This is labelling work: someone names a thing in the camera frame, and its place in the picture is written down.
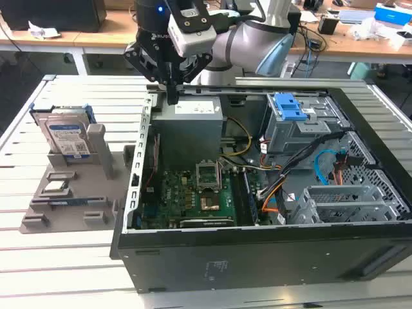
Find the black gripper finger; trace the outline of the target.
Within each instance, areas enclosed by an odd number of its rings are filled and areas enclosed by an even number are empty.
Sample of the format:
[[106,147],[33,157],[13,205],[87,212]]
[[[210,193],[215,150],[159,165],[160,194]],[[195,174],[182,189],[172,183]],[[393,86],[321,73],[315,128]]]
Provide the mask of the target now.
[[173,105],[171,69],[164,60],[160,45],[150,42],[132,42],[124,51],[125,60],[149,82],[157,82],[166,93],[167,103]]
[[211,62],[210,53],[201,53],[188,57],[177,56],[173,62],[173,105],[178,103],[181,85],[190,83]]

